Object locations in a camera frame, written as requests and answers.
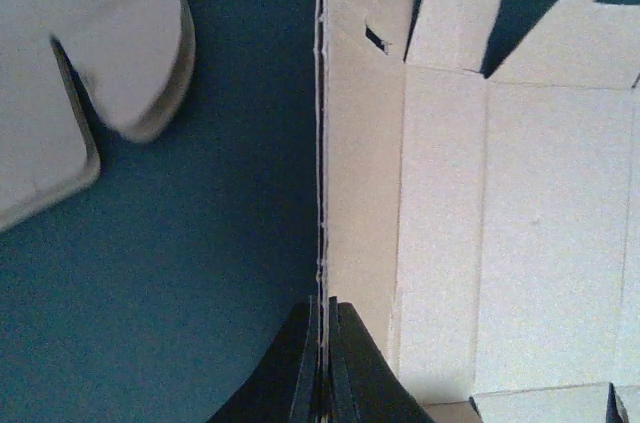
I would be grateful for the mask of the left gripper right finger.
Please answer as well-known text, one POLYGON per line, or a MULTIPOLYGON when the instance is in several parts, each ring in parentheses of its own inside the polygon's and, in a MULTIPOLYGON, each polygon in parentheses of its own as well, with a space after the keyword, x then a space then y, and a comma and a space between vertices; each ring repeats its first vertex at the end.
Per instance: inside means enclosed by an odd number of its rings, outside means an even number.
POLYGON ((430 422, 395 377, 355 307, 329 300, 329 420, 430 422))

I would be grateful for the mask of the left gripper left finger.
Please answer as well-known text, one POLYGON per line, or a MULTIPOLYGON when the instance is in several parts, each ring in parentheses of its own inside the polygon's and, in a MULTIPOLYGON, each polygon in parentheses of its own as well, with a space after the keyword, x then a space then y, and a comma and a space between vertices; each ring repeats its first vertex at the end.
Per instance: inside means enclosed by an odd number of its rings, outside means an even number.
POLYGON ((293 306, 253 373, 210 420, 313 422, 318 352, 318 308, 311 297, 293 306))

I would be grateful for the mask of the cardboard box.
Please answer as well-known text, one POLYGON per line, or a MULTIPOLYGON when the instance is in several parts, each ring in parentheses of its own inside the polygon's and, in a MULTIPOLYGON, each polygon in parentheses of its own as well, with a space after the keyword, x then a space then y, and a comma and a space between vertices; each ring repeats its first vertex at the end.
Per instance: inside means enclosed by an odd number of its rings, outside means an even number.
POLYGON ((639 6, 317 0, 318 290, 430 422, 639 418, 639 6))

